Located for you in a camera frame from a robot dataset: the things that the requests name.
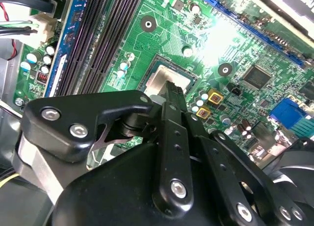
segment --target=screw head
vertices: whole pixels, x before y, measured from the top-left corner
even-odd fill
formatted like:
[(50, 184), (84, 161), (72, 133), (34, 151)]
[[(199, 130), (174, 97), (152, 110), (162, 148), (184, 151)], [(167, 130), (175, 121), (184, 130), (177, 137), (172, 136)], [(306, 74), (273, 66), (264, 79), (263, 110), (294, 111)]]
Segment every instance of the screw head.
[(87, 136), (88, 130), (82, 124), (75, 124), (75, 125), (72, 125), (70, 127), (70, 133), (74, 137), (82, 139), (82, 138), (85, 138)]
[(283, 206), (279, 207), (279, 211), (287, 220), (289, 220), (289, 221), (291, 220), (291, 216), (290, 216), (289, 212)]
[(252, 214), (251, 212), (248, 210), (248, 208), (245, 207), (245, 205), (243, 205), (242, 203), (238, 203), (236, 205), (236, 209), (239, 212), (240, 216), (245, 219), (247, 222), (251, 222), (252, 221)]
[(56, 121), (60, 118), (60, 113), (53, 108), (47, 108), (41, 112), (41, 116), (48, 121)]
[(198, 119), (197, 119), (197, 116), (195, 116), (194, 114), (191, 115), (191, 118), (192, 118), (193, 120), (195, 120), (195, 121), (198, 120)]
[(174, 180), (171, 182), (171, 191), (178, 197), (178, 198), (185, 198), (186, 197), (186, 188), (185, 186), (177, 181)]
[(221, 138), (222, 140), (225, 140), (225, 139), (226, 139), (226, 137), (225, 137), (223, 134), (221, 134), (221, 133), (219, 133), (218, 136), (219, 136), (219, 138)]
[(16, 98), (15, 100), (15, 105), (19, 106), (19, 107), (22, 107), (24, 105), (24, 100), (21, 99), (21, 98)]
[(302, 215), (301, 215), (300, 212), (297, 211), (295, 208), (292, 208), (292, 213), (293, 213), (293, 215), (294, 215), (298, 220), (303, 220)]
[(141, 96), (140, 98), (143, 102), (148, 102), (148, 99), (145, 96)]

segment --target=green circuit board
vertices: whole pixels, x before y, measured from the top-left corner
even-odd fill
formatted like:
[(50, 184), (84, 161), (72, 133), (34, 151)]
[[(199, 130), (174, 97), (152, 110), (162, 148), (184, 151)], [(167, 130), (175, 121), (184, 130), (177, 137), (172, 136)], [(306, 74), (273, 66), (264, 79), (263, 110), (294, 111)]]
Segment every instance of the green circuit board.
[[(37, 49), (42, 55), (45, 54), (46, 44)], [(26, 56), (28, 53), (34, 52), (35, 50), (32, 47), (24, 45), (22, 48), (22, 56), (21, 62), (26, 61)], [(45, 90), (45, 84), (37, 81), (37, 73), (40, 67), (43, 65), (42, 62), (38, 62), (34, 65), (32, 71), (34, 71), (34, 75), (31, 75), (29, 71), (25, 71), (22, 68), (19, 68), (19, 74), (16, 84), (16, 90), (14, 94), (13, 101), (16, 98), (23, 99), (25, 103), (41, 98), (43, 96), (43, 92)]]
[[(211, 112), (210, 117), (203, 120), (206, 130), (225, 130), (236, 126), (243, 118), (252, 124), (257, 121), (268, 123), (267, 114), (283, 98), (293, 95), (302, 102), (306, 100), (298, 90), (307, 81), (313, 80), (313, 68), (301, 69), (201, 0), (180, 0), (179, 3), (183, 3), (180, 11), (177, 1), (142, 0), (100, 92), (141, 89), (138, 85), (154, 57), (160, 55), (197, 76), (197, 82), (186, 94), (188, 107), (200, 90), (214, 88), (223, 95), (220, 103), (225, 107), (223, 111), (212, 104), (205, 104)], [(192, 3), (201, 9), (197, 16), (189, 10)], [(153, 17), (157, 23), (152, 32), (145, 32), (141, 26), (146, 16)], [(196, 17), (201, 19), (198, 23), (195, 22)], [(299, 44), (301, 48), (309, 50), (299, 39), (290, 40), (294, 45)], [(193, 49), (191, 57), (183, 55), (182, 49), (187, 46)], [(127, 60), (130, 54), (134, 54), (135, 58), (125, 77), (119, 78), (120, 63)], [(228, 76), (218, 73), (218, 67), (223, 63), (232, 65), (232, 73)], [(270, 77), (260, 89), (243, 82), (243, 77), (255, 65)], [(239, 85), (241, 96), (230, 93), (227, 89), (230, 82)], [(230, 126), (222, 124), (219, 119), (221, 115), (229, 116)], [(242, 148), (248, 142), (236, 129), (230, 137)], [(141, 139), (135, 137), (121, 146), (128, 149), (139, 142)]]

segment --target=white connector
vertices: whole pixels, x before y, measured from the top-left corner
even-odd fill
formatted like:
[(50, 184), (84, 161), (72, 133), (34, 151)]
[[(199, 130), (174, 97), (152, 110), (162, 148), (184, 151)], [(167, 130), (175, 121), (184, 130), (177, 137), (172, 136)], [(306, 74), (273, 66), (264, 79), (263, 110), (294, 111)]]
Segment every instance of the white connector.
[(22, 43), (37, 49), (54, 36), (54, 29), (57, 19), (48, 17), (45, 13), (40, 13), (29, 16), (28, 20), (30, 20), (33, 24), (38, 25), (37, 27), (31, 27), (32, 29), (36, 30), (37, 33), (31, 33), (29, 36), (20, 35), (18, 39)]

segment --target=black plastic bracket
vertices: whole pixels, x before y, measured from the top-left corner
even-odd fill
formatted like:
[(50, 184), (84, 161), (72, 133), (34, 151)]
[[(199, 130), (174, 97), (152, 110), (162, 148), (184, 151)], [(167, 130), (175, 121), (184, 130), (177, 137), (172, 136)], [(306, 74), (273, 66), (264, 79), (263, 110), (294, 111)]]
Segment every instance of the black plastic bracket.
[[(214, 131), (210, 136), (224, 147), (227, 160), (233, 166), (235, 175), (254, 193), (258, 213), (267, 225), (311, 225), (299, 206), (282, 192), (228, 136), (220, 131)], [(303, 220), (297, 219), (293, 211), (299, 212)]]
[[(63, 161), (84, 160), (94, 145), (97, 127), (111, 127), (116, 119), (130, 113), (149, 113), (152, 101), (141, 91), (110, 92), (33, 100), (27, 104), (22, 118), (26, 139)], [(42, 112), (58, 111), (60, 118), (49, 121)], [(74, 137), (69, 129), (74, 124), (86, 127), (86, 137)]]
[(209, 139), (202, 122), (193, 113), (185, 113), (191, 148), (199, 154), (223, 225), (259, 225), (265, 223), (248, 203), (222, 146)]
[(173, 83), (167, 83), (165, 87), (169, 87), (171, 98), (162, 105), (152, 196), (155, 206), (167, 217), (180, 218), (194, 202), (188, 135), (182, 126), (178, 102), (178, 97), (183, 97), (182, 89)]

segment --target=black wire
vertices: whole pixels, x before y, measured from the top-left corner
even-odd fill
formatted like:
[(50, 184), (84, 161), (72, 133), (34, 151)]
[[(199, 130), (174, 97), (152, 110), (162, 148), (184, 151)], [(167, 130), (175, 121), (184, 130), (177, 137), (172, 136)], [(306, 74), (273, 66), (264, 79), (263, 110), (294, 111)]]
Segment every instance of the black wire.
[(30, 30), (31, 28), (29, 26), (26, 27), (0, 27), (0, 33), (3, 32), (11, 32), (11, 31), (24, 31), (24, 30)]
[(10, 36), (10, 35), (29, 35), (31, 33), (36, 33), (36, 30), (24, 30), (24, 31), (12, 31), (12, 32), (4, 32), (0, 33), (0, 36)]
[(4, 180), (5, 178), (7, 178), (8, 176), (11, 176), (13, 174), (15, 174), (16, 171), (14, 170), (13, 167), (3, 171), (1, 174), (0, 174), (0, 181)]

